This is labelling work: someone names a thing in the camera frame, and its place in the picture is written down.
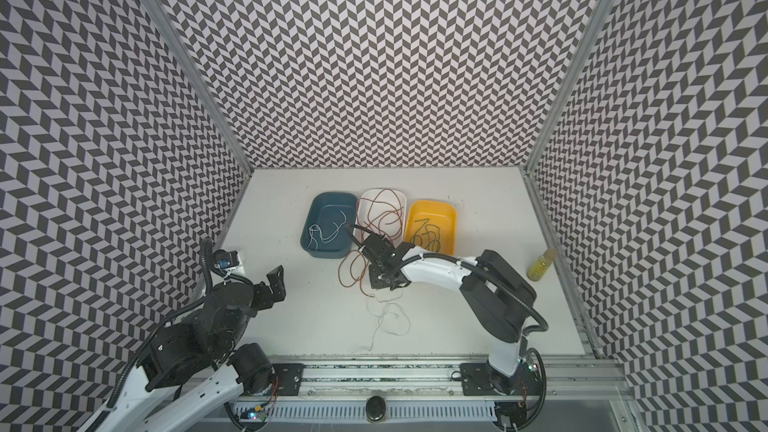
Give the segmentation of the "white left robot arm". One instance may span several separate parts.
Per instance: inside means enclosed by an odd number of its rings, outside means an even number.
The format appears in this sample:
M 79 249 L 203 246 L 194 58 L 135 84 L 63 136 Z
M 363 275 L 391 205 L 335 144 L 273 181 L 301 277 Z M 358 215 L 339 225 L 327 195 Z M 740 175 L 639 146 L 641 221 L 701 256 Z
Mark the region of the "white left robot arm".
M 119 373 L 84 431 L 185 431 L 218 408 L 240 431 L 260 431 L 274 414 L 280 379 L 249 321 L 286 298 L 284 269 L 263 282 L 238 272 L 235 251 L 200 242 L 201 298 L 164 317 Z

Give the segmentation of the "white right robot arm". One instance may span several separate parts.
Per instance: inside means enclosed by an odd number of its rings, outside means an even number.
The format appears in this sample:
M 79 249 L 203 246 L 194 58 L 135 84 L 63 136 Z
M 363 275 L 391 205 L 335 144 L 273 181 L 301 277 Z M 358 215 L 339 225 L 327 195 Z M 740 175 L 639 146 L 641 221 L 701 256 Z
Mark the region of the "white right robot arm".
M 528 338 L 548 331 L 549 324 L 534 308 L 533 287 L 499 253 L 486 249 L 476 257 L 459 258 L 409 242 L 394 245 L 360 225 L 348 225 L 346 232 L 368 263 L 374 290 L 424 283 L 460 294 L 494 338 L 481 379 L 498 394 L 522 388 Z

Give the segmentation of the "white plastic bin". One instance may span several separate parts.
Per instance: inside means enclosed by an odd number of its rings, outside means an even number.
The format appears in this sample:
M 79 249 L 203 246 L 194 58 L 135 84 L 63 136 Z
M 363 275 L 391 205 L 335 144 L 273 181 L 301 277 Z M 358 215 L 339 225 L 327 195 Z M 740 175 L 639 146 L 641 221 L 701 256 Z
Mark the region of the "white plastic bin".
M 395 246 L 404 239 L 407 198 L 395 189 L 373 188 L 358 200 L 356 224 L 388 238 Z

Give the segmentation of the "yellow plastic bin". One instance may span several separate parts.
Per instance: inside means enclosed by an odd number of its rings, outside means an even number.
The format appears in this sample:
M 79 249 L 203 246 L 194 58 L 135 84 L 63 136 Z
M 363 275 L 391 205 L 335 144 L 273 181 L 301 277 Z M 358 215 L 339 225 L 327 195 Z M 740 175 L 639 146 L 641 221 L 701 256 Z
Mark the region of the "yellow plastic bin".
M 417 200 L 409 209 L 404 241 L 446 255 L 454 254 L 457 211 L 446 202 Z

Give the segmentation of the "teal plastic bin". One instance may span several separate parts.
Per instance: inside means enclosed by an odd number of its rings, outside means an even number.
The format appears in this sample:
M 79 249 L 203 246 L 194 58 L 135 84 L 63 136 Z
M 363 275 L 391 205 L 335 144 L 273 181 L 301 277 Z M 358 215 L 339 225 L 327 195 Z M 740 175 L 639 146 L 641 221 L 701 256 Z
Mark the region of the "teal plastic bin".
M 341 259 L 351 249 L 346 226 L 356 220 L 357 197 L 348 192 L 323 192 L 312 201 L 300 245 L 311 257 Z

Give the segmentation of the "yellow liquid bottle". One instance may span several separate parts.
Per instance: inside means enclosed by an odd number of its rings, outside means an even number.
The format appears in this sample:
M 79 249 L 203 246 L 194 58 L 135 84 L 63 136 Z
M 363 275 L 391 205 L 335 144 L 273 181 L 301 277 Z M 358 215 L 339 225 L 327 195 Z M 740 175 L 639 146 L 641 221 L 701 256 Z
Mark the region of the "yellow liquid bottle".
M 557 251 L 554 248 L 548 248 L 530 265 L 526 272 L 527 278 L 534 282 L 540 281 L 552 267 L 556 258 Z

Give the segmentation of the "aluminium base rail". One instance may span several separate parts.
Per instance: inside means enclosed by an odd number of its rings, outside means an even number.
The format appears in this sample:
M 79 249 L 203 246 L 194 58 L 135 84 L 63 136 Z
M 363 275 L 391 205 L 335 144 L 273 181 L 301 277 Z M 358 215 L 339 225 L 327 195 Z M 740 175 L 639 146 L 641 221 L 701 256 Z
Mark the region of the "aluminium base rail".
M 646 425 L 619 367 L 579 356 L 534 355 L 523 383 L 498 394 L 481 379 L 486 363 L 427 360 L 309 360 L 278 367 L 274 414 L 260 431 L 480 430 L 644 431 Z M 370 423 L 365 404 L 387 402 L 384 421 Z M 218 409 L 196 431 L 238 430 Z

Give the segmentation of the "black knob on rail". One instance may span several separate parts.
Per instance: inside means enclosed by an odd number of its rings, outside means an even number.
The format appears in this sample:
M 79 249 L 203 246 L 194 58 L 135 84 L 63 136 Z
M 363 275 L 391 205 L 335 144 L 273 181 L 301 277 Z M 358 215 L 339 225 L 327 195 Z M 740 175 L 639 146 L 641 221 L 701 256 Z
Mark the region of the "black knob on rail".
M 387 416 L 387 402 L 382 396 L 372 396 L 365 404 L 365 417 L 370 423 L 384 421 Z

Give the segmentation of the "aluminium corner post left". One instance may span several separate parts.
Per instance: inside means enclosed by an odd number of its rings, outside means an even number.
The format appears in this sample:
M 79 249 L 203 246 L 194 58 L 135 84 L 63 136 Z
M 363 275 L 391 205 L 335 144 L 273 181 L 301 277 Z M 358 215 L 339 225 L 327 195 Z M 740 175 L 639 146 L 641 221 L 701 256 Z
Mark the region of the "aluminium corner post left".
M 234 154 L 238 164 L 246 172 L 246 175 L 250 177 L 253 173 L 253 168 L 251 167 L 246 153 L 240 145 L 236 135 L 232 132 L 224 113 L 215 101 L 163 4 L 160 0 L 139 1 L 145 8 L 161 38 L 165 41 L 169 51 L 176 59 L 179 67 L 185 74 L 208 118 L 215 126 L 229 150 Z

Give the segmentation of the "aluminium corner post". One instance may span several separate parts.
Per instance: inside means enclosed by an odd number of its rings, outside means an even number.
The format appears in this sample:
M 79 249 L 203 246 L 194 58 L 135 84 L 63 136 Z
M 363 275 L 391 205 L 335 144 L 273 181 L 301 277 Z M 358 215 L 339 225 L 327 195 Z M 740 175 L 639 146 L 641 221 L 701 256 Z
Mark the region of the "aluminium corner post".
M 571 63 L 566 70 L 564 79 L 555 95 L 552 107 L 546 114 L 542 129 L 534 143 L 533 149 L 525 163 L 525 173 L 530 176 L 540 162 L 547 145 L 555 132 L 557 124 L 565 111 L 571 94 L 579 77 L 592 53 L 595 44 L 608 20 L 616 0 L 597 0 L 596 6 L 586 23 L 581 39 L 578 42 Z
M 253 173 L 253 168 L 251 167 L 246 153 L 240 145 L 236 135 L 232 132 L 224 113 L 215 101 L 163 4 L 160 0 L 139 1 L 145 8 L 161 38 L 165 41 L 169 51 L 176 59 L 179 67 L 185 74 L 208 118 L 215 126 L 229 150 L 234 154 L 238 164 L 246 172 L 246 175 L 250 177 Z

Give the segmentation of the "aluminium corner post right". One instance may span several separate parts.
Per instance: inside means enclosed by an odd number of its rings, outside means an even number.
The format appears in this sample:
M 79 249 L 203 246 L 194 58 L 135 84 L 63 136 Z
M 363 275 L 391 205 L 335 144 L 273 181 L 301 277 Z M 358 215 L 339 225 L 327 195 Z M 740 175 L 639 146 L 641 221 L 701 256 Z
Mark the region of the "aluminium corner post right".
M 616 0 L 597 0 L 596 6 L 586 23 L 581 39 L 578 42 L 571 63 L 566 70 L 564 79 L 555 95 L 552 107 L 546 114 L 542 129 L 534 143 L 533 149 L 525 163 L 525 173 L 530 176 L 540 162 L 547 145 L 555 132 L 557 124 L 565 111 L 571 94 L 579 77 L 592 53 L 595 44 L 608 20 Z

